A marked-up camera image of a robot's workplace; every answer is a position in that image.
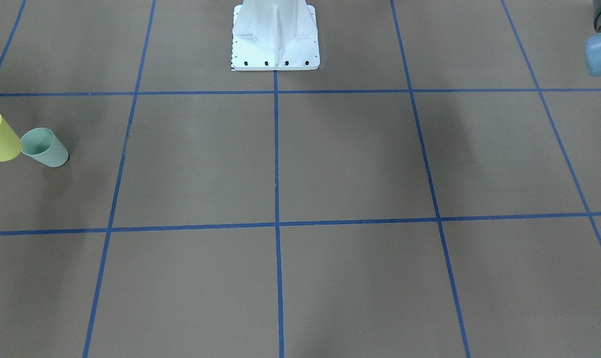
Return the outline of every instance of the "mint green cup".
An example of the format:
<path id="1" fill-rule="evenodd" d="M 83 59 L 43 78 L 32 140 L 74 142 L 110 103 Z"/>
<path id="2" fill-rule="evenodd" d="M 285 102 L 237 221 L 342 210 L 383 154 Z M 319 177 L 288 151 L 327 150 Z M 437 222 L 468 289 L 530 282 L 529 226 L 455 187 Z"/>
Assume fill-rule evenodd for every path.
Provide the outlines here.
<path id="1" fill-rule="evenodd" d="M 68 150 L 48 128 L 35 128 L 21 138 L 22 152 L 40 163 L 56 168 L 68 160 Z"/>

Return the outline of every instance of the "blue grid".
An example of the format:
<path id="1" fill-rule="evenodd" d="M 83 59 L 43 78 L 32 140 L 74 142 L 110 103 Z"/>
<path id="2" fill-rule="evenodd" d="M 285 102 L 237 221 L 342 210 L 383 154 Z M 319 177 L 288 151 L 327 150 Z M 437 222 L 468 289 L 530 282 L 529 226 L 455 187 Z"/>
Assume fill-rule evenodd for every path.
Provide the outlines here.
<path id="1" fill-rule="evenodd" d="M 152 1 L 150 16 L 148 18 L 148 27 L 146 29 L 146 38 L 144 40 L 144 47 L 141 54 L 141 60 L 139 62 L 139 70 L 137 73 L 137 81 L 135 84 L 134 91 L 95 91 L 95 92 L 50 92 L 50 93 L 0 93 L 0 97 L 64 97 L 64 96 L 99 96 L 99 95 L 129 95 L 132 96 L 132 105 L 130 108 L 130 115 L 128 118 L 128 125 L 125 134 L 125 140 L 123 142 L 123 149 L 121 150 L 121 160 L 119 162 L 119 171 L 116 180 L 116 186 L 114 190 L 114 194 L 112 196 L 112 207 L 111 213 L 108 220 L 107 227 L 98 227 L 98 228 L 80 228 L 80 229 L 52 229 L 52 230 L 21 230 L 21 231 L 0 231 L 0 236 L 16 236 L 16 235 L 45 235 L 45 234 L 79 234 L 79 233 L 104 233 L 105 240 L 103 243 L 102 257 L 100 261 L 100 267 L 98 272 L 98 277 L 95 286 L 95 294 L 93 297 L 93 304 L 91 307 L 91 313 L 89 318 L 89 324 L 86 332 L 86 341 L 84 346 L 83 357 L 87 358 L 90 340 L 93 330 L 93 325 L 95 322 L 96 309 L 98 305 L 99 293 L 101 288 L 101 283 L 103 279 L 103 270 L 105 268 L 107 252 L 110 242 L 110 237 L 112 233 L 122 233 L 122 232 L 137 232 L 137 231 L 178 231 L 178 230 L 207 230 L 207 229 L 236 229 L 236 228 L 246 228 L 246 227 L 273 227 L 275 228 L 275 246 L 276 246 L 276 263 L 277 263 L 277 288 L 278 288 L 278 347 L 279 347 L 279 356 L 280 358 L 284 358 L 284 311 L 283 311 L 283 301 L 282 301 L 282 260 L 281 260 L 281 247 L 280 247 L 280 228 L 288 227 L 288 226 L 332 226 L 332 225 L 359 225 L 359 224 L 396 224 L 396 223 L 414 223 L 414 222 L 436 222 L 437 228 L 439 231 L 439 238 L 441 239 L 441 245 L 443 248 L 444 257 L 446 260 L 446 269 L 448 270 L 448 279 L 450 281 L 450 286 L 453 295 L 453 301 L 455 303 L 455 310 L 457 313 L 457 320 L 459 322 L 459 327 L 461 330 L 462 341 L 464 343 L 464 352 L 467 358 L 470 358 L 470 348 L 468 344 L 468 335 L 466 334 L 466 329 L 464 326 L 464 322 L 462 319 L 461 313 L 461 304 L 459 303 L 459 296 L 457 294 L 457 289 L 455 287 L 455 281 L 453 278 L 453 270 L 452 264 L 450 260 L 450 254 L 448 253 L 448 247 L 446 246 L 446 238 L 443 230 L 443 222 L 457 222 L 457 221 L 478 221 L 478 220 L 520 220 L 520 219 L 539 219 L 539 218 L 569 218 L 569 217 L 585 217 L 588 218 L 591 227 L 594 231 L 596 239 L 601 248 L 601 235 L 596 226 L 596 222 L 594 220 L 595 217 L 601 217 L 601 211 L 591 211 L 587 204 L 587 200 L 585 199 L 585 195 L 580 186 L 580 183 L 577 179 L 577 175 L 575 170 L 569 160 L 568 152 L 566 151 L 561 136 L 559 135 L 559 131 L 555 125 L 555 122 L 552 118 L 552 114 L 550 113 L 550 109 L 548 108 L 548 104 L 546 103 L 545 97 L 543 95 L 544 92 L 551 91 L 601 91 L 601 88 L 570 88 L 570 89 L 545 89 L 541 88 L 539 85 L 537 78 L 534 74 L 534 70 L 528 56 L 525 52 L 523 44 L 521 43 L 521 39 L 519 37 L 518 32 L 516 31 L 516 26 L 512 19 L 512 16 L 509 12 L 509 9 L 506 5 L 505 0 L 500 0 L 501 5 L 509 19 L 510 27 L 515 35 L 516 41 L 519 45 L 519 48 L 523 54 L 523 58 L 527 64 L 530 75 L 532 76 L 532 80 L 535 84 L 535 88 L 527 88 L 527 89 L 414 89 L 412 88 L 410 74 L 409 74 L 409 66 L 407 63 L 407 55 L 402 42 L 402 34 L 400 32 L 400 25 L 398 22 L 398 17 L 396 14 L 394 0 L 389 0 L 391 3 L 391 10 L 393 12 L 393 18 L 395 23 L 396 35 L 398 39 L 398 45 L 400 47 L 400 53 L 402 55 L 402 61 L 405 71 L 405 77 L 407 79 L 407 89 L 353 89 L 353 90 L 278 90 L 278 74 L 273 72 L 273 90 L 218 90 L 218 91 L 139 91 L 139 86 L 141 84 L 141 77 L 143 75 L 143 67 L 144 61 L 146 57 L 146 51 L 148 50 L 148 41 L 150 40 L 151 29 L 153 16 L 155 13 L 155 7 L 157 0 Z M 2 54 L 0 56 L 0 68 L 2 63 L 4 62 L 6 53 L 11 45 L 12 38 L 17 30 L 17 27 L 20 23 L 21 16 L 23 14 L 24 7 L 26 5 L 27 0 L 22 0 L 20 9 L 18 11 L 17 17 L 15 19 L 15 23 L 10 32 L 9 38 L 4 46 Z M 435 195 L 435 189 L 432 179 L 432 174 L 430 173 L 430 167 L 428 163 L 428 156 L 426 154 L 426 146 L 424 137 L 422 134 L 419 116 L 418 116 L 418 107 L 416 104 L 415 93 L 424 93 L 424 92 L 514 92 L 514 91 L 522 91 L 522 92 L 536 92 L 541 98 L 541 102 L 546 112 L 546 116 L 548 117 L 548 121 L 552 126 L 552 130 L 555 134 L 557 142 L 559 143 L 559 147 L 563 154 L 564 159 L 568 165 L 568 169 L 571 173 L 572 179 L 575 182 L 577 187 L 580 199 L 582 204 L 584 205 L 585 212 L 582 213 L 539 213 L 539 214 L 519 214 L 519 215 L 480 215 L 480 216 L 466 216 L 466 217 L 442 217 L 439 213 L 439 206 L 437 205 L 437 197 Z M 414 112 L 414 118 L 416 121 L 416 128 L 418 129 L 418 137 L 421 143 L 421 151 L 423 155 L 423 161 L 425 163 L 426 173 L 428 175 L 429 181 L 429 189 L 430 196 L 432 199 L 432 203 L 434 206 L 435 217 L 423 217 L 423 218 L 393 218 L 393 219 L 362 219 L 362 220 L 315 220 L 315 221 L 281 221 L 280 220 L 280 182 L 278 176 L 279 169 L 279 152 L 278 152 L 278 95 L 280 93 L 284 94 L 303 94 L 303 93 L 408 93 L 411 105 Z M 137 103 L 137 98 L 140 95 L 198 95 L 198 94 L 272 94 L 274 103 L 274 135 L 275 135 L 275 221 L 274 222 L 254 222 L 254 223 L 236 223 L 236 224 L 205 224 L 205 225 L 181 225 L 181 226 L 143 226 L 143 227 L 114 227 L 114 215 L 117 206 L 117 199 L 119 195 L 119 186 L 121 185 L 121 177 L 123 175 L 123 168 L 126 159 L 126 147 L 128 138 L 130 137 L 130 127 L 132 126 L 132 122 L 134 120 L 135 107 Z"/>

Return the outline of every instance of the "white mounting plate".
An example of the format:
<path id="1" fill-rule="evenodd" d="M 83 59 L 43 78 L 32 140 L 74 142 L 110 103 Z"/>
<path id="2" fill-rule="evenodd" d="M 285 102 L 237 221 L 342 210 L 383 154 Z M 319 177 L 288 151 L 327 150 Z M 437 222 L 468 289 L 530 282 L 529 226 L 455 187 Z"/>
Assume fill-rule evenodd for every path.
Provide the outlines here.
<path id="1" fill-rule="evenodd" d="M 243 5 L 234 7 L 234 23 Z M 316 9 L 307 5 L 316 24 Z M 232 71 L 302 71 L 317 70 L 320 66 L 318 37 L 297 37 L 280 50 L 280 63 L 276 63 L 273 48 L 259 45 L 257 41 L 233 36 Z"/>

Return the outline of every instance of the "vertical blue line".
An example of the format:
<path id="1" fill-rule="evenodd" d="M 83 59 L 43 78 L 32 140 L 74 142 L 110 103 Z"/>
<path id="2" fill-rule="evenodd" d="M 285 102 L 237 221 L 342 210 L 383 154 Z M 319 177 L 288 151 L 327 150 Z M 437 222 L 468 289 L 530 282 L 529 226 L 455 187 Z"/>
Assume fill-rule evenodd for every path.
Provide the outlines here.
<path id="1" fill-rule="evenodd" d="M 143 50 L 141 52 L 141 60 L 139 61 L 139 71 L 137 73 L 137 82 L 135 84 L 135 94 L 132 97 L 132 104 L 130 106 L 130 115 L 128 116 L 128 125 L 126 127 L 126 136 L 123 140 L 123 149 L 121 149 L 121 159 L 119 159 L 119 170 L 117 172 L 117 181 L 114 186 L 114 194 L 112 195 L 112 206 L 110 215 L 108 218 L 108 227 L 105 235 L 105 240 L 103 241 L 103 250 L 102 250 L 102 258 L 99 265 L 99 272 L 97 274 L 97 281 L 95 284 L 95 295 L 93 297 L 93 304 L 90 310 L 90 319 L 88 321 L 88 328 L 86 332 L 86 341 L 84 343 L 84 354 L 83 358 L 88 357 L 88 352 L 90 349 L 90 340 L 93 334 L 93 327 L 95 325 L 95 316 L 97 311 L 97 304 L 99 302 L 99 293 L 101 291 L 101 284 L 103 280 L 103 270 L 105 268 L 105 262 L 108 255 L 108 247 L 110 244 L 110 236 L 112 232 L 112 223 L 114 222 L 114 213 L 117 208 L 117 198 L 119 197 L 119 188 L 121 186 L 121 177 L 123 176 L 123 166 L 126 161 L 126 147 L 128 145 L 128 138 L 130 138 L 130 127 L 132 127 L 132 120 L 135 115 L 135 107 L 137 106 L 137 96 L 139 92 L 139 86 L 141 85 L 141 76 L 143 75 L 143 66 L 146 59 L 146 52 L 148 50 L 148 41 L 150 41 L 150 32 L 152 29 L 152 22 L 155 16 L 155 6 L 157 5 L 157 0 L 152 1 L 152 5 L 150 7 L 150 16 L 148 18 L 148 27 L 146 28 L 146 38 L 144 39 Z"/>
<path id="2" fill-rule="evenodd" d="M 274 140 L 274 211 L 276 228 L 276 276 L 278 287 L 278 358 L 285 357 L 285 334 L 282 305 L 282 257 L 280 254 L 280 186 L 278 181 L 278 72 L 273 71 L 273 140 Z"/>
<path id="3" fill-rule="evenodd" d="M 6 57 L 6 53 L 9 50 L 9 46 L 11 46 L 11 41 L 13 40 L 15 32 L 18 29 L 18 25 L 20 24 L 21 15 L 24 12 L 24 6 L 26 6 L 26 0 L 22 0 L 20 10 L 18 11 L 18 16 L 15 18 L 15 23 L 13 24 L 13 28 L 11 29 L 11 34 L 9 34 L 9 38 L 6 41 L 4 50 L 2 50 L 2 55 L 0 55 L 0 67 L 2 67 L 2 63 L 4 63 L 4 58 Z"/>
<path id="4" fill-rule="evenodd" d="M 572 176 L 572 179 L 575 182 L 575 186 L 577 187 L 579 197 L 581 198 L 581 202 L 583 203 L 583 206 L 585 208 L 585 213 L 587 213 L 587 217 L 590 220 L 590 224 L 592 225 L 592 229 L 594 230 L 594 234 L 596 235 L 596 240 L 598 240 L 599 246 L 601 247 L 601 234 L 600 234 L 598 228 L 596 227 L 596 222 L 594 220 L 594 216 L 590 211 L 590 207 L 588 206 L 587 200 L 585 199 L 583 190 L 577 179 L 577 174 L 575 173 L 574 167 L 572 166 L 572 163 L 569 159 L 568 152 L 566 151 L 566 147 L 563 145 L 563 141 L 561 140 L 561 135 L 559 135 L 559 131 L 557 130 L 557 125 L 555 124 L 554 119 L 552 118 L 552 113 L 550 112 L 550 109 L 548 108 L 548 103 L 546 102 L 545 96 L 543 95 L 543 90 L 541 89 L 541 86 L 539 86 L 539 81 L 537 81 L 537 77 L 534 74 L 534 70 L 532 69 L 532 65 L 530 64 L 530 59 L 528 58 L 528 55 L 525 52 L 525 48 L 523 47 L 523 44 L 521 43 L 521 38 L 519 37 L 519 33 L 516 31 L 515 23 L 512 20 L 512 16 L 506 5 L 505 0 L 501 0 L 501 6 L 503 6 L 504 11 L 506 12 L 506 16 L 508 17 L 510 27 L 512 28 L 512 32 L 515 35 L 516 42 L 519 45 L 519 48 L 521 49 L 521 54 L 523 54 L 523 59 L 525 59 L 525 64 L 527 65 L 528 71 L 530 71 L 530 75 L 532 76 L 532 81 L 534 81 L 534 85 L 536 86 L 537 91 L 539 92 L 539 97 L 541 98 L 541 103 L 543 104 L 543 109 L 545 109 L 545 113 L 546 113 L 546 115 L 548 115 L 548 120 L 550 121 L 550 126 L 552 127 L 552 131 L 554 132 L 554 135 L 557 138 L 557 143 L 559 143 L 559 148 L 561 148 L 561 154 L 563 154 L 563 157 L 566 160 L 566 164 L 568 165 L 568 169 L 570 170 L 570 175 Z"/>
<path id="5" fill-rule="evenodd" d="M 457 313 L 457 321 L 459 322 L 459 329 L 461 331 L 462 341 L 464 342 L 464 353 L 466 358 L 470 358 L 470 348 L 468 346 L 468 336 L 466 336 L 466 328 L 464 326 L 464 318 L 461 312 L 461 306 L 459 304 L 459 295 L 457 294 L 457 287 L 455 286 L 455 275 L 453 274 L 452 265 L 450 263 L 450 254 L 448 254 L 448 246 L 446 246 L 446 235 L 444 234 L 444 228 L 441 222 L 441 215 L 439 214 L 439 206 L 437 205 L 437 195 L 435 194 L 435 188 L 432 183 L 432 175 L 430 174 L 430 165 L 428 162 L 428 155 L 426 154 L 426 146 L 424 136 L 422 134 L 422 127 L 420 125 L 418 107 L 416 105 L 416 99 L 413 92 L 413 86 L 411 84 L 411 77 L 409 73 L 409 65 L 407 63 L 407 56 L 404 51 L 404 45 L 402 41 L 402 34 L 400 32 L 400 24 L 398 23 L 398 15 L 395 10 L 395 2 L 391 0 L 391 10 L 393 11 L 393 21 L 395 22 L 395 30 L 398 35 L 398 43 L 400 44 L 400 54 L 402 54 L 402 63 L 404 65 L 404 73 L 407 77 L 407 86 L 409 86 L 409 96 L 411 99 L 411 106 L 413 107 L 413 116 L 416 121 L 416 127 L 418 129 L 418 137 L 422 150 L 422 157 L 424 160 L 426 175 L 428 176 L 428 185 L 430 190 L 430 197 L 432 199 L 432 206 L 435 210 L 435 218 L 437 221 L 437 229 L 439 230 L 439 238 L 441 238 L 441 247 L 444 251 L 444 259 L 446 261 L 446 270 L 448 271 L 448 280 L 450 281 L 450 289 L 453 295 L 453 301 L 455 303 L 455 312 Z"/>

